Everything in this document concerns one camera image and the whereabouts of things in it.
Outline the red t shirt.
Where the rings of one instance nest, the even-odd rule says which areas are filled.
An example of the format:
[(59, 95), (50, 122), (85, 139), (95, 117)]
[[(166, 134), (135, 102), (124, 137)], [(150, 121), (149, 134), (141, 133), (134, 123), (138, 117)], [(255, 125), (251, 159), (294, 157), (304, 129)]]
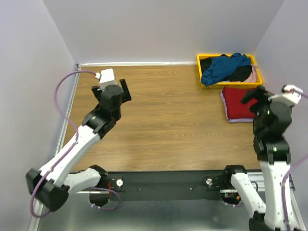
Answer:
[(224, 87), (222, 93), (224, 95), (228, 117), (230, 119), (237, 118), (255, 118), (255, 114), (251, 113), (249, 107), (257, 102), (253, 99), (247, 104), (242, 104), (241, 99), (246, 95), (246, 92), (250, 89), (240, 89), (240, 88), (231, 88)]

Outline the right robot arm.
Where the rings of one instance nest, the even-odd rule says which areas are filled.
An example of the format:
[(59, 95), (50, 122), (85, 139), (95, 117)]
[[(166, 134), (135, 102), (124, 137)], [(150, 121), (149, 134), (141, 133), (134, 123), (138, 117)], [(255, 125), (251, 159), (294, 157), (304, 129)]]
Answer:
[(262, 171), (266, 200), (261, 199), (243, 166), (226, 166), (221, 182), (238, 192), (250, 215), (251, 231), (301, 230), (292, 207), (289, 181), (294, 165), (284, 133), (292, 123), (292, 108), (303, 95), (294, 85), (283, 86), (280, 94), (258, 86), (241, 99), (242, 104), (256, 101), (249, 110), (255, 115), (253, 147)]

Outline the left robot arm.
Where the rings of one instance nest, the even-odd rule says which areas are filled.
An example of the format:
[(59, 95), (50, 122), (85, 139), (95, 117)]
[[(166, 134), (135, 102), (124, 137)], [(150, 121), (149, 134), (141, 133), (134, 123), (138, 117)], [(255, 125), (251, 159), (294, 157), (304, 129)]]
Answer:
[(38, 200), (50, 212), (60, 209), (72, 193), (91, 187), (102, 190), (106, 186), (107, 174), (100, 167), (90, 167), (73, 175), (70, 172), (81, 157), (116, 125), (121, 118), (120, 107), (131, 101), (131, 95), (125, 79), (121, 79), (119, 84), (112, 81), (109, 85), (93, 86), (92, 92), (99, 103), (85, 116), (72, 139), (39, 170), (32, 168), (26, 173), (30, 202)]

